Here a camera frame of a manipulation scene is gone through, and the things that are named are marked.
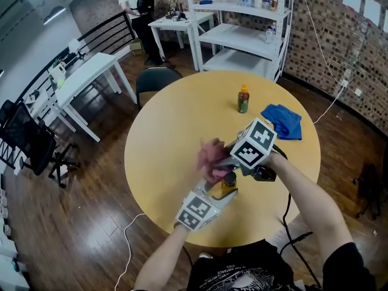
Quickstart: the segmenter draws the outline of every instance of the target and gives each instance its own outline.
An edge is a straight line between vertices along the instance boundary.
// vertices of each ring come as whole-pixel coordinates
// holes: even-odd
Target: person in white shirt
[[[119,5],[129,14],[132,28],[140,38],[145,52],[149,55],[145,65],[161,65],[163,60],[160,57],[151,27],[148,26],[149,23],[153,22],[153,14],[150,12],[140,14],[137,10],[138,0],[119,0]]]

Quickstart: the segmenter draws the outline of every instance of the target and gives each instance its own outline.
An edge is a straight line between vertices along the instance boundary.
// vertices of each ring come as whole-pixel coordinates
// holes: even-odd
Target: yellow tabletop
[[[249,86],[249,109],[237,111],[241,85]],[[236,139],[269,104],[282,104],[302,116],[303,140],[275,144],[313,182],[319,175],[321,151],[310,116],[286,90],[250,73],[211,71],[188,76],[157,93],[140,111],[125,146],[125,173],[133,197],[160,228],[171,232],[182,200],[199,181],[195,174],[200,139]],[[256,182],[237,174],[238,195],[220,216],[192,232],[188,242],[209,247],[235,247],[271,237],[283,228],[288,191],[275,182]],[[292,202],[287,220],[298,214]]]

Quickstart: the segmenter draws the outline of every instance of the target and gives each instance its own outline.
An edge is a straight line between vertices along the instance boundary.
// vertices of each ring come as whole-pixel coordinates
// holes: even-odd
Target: white cable
[[[318,37],[318,33],[316,32],[316,29],[315,29],[315,24],[314,24],[314,21],[313,21],[313,17],[311,15],[311,12],[310,12],[310,8],[309,8],[309,5],[307,3],[307,0],[304,0],[304,2],[306,3],[306,7],[307,7],[307,11],[309,12],[309,15],[310,15],[310,19],[311,19],[311,23],[313,24],[313,28],[314,28],[314,32],[315,32],[315,36],[316,36],[316,40],[318,41],[318,45],[319,45],[319,49],[321,50],[321,54],[322,54],[322,57],[323,57],[323,61],[325,62],[326,64],[326,67],[327,69],[329,69],[329,72],[330,74],[332,75],[333,79],[340,85],[342,86],[341,90],[338,92],[337,94],[337,97],[334,99],[334,101],[332,102],[331,105],[329,105],[329,108],[326,109],[326,111],[314,122],[314,124],[318,123],[318,121],[327,113],[327,111],[329,111],[329,109],[332,107],[332,105],[334,105],[334,102],[336,102],[336,100],[338,99],[338,97],[340,97],[340,94],[343,92],[345,86],[343,86],[340,82],[338,82],[338,80],[335,78],[334,74],[332,73],[327,61],[326,61],[326,58],[323,54],[323,50],[322,50],[322,47],[321,47],[321,43],[319,43],[319,37]]]
[[[119,284],[119,282],[120,282],[121,277],[123,277],[123,276],[127,273],[127,271],[128,271],[128,266],[129,266],[129,263],[131,262],[131,257],[132,257],[131,246],[130,246],[130,244],[129,244],[129,240],[128,240],[126,231],[127,231],[127,229],[128,229],[128,228],[136,221],[136,219],[137,219],[139,216],[144,216],[144,215],[145,215],[145,213],[140,213],[139,215],[135,216],[135,219],[133,219],[133,221],[132,221],[129,225],[127,225],[127,227],[124,229],[125,240],[127,241],[127,244],[128,244],[129,258],[128,258],[128,262],[127,262],[127,265],[126,265],[126,267],[125,267],[124,273],[122,273],[122,274],[120,275],[119,279],[117,280],[117,283],[116,283],[116,285],[115,285],[115,291],[116,291],[116,288],[117,288],[117,286],[118,286],[118,284]]]

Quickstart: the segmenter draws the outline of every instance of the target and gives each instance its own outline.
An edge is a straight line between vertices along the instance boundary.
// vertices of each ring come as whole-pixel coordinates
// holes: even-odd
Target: black metal railing
[[[134,39],[135,34],[133,33],[128,16],[125,12],[121,12],[90,29],[87,33],[78,38],[78,41],[85,42],[85,45],[81,48],[81,50],[84,50],[85,48],[89,49],[90,47],[91,49],[89,49],[88,52],[101,52],[113,55]],[[27,97],[27,93],[33,89],[34,85],[37,86],[34,87],[34,89],[40,90],[47,81],[50,81],[48,70],[57,59],[64,60],[67,63],[67,66],[74,64],[78,60],[77,56],[70,53],[69,48],[66,47],[61,53],[48,62],[48,64],[32,79],[32,81],[19,95],[15,103],[24,101]],[[47,73],[47,77],[40,83],[40,85],[37,85],[36,83],[38,79],[40,79],[45,73]],[[50,109],[47,109],[47,111],[42,115],[42,118],[47,116],[49,112]],[[18,154],[15,156],[15,149],[11,148],[3,139],[1,139],[0,133],[0,160],[12,169],[15,169],[15,162],[18,160],[20,153],[21,152],[19,150]]]

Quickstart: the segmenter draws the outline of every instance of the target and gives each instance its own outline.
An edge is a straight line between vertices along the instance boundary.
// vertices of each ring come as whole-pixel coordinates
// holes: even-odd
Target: black backpack
[[[137,10],[140,14],[152,13],[155,9],[155,0],[138,0],[137,6],[131,10]]]

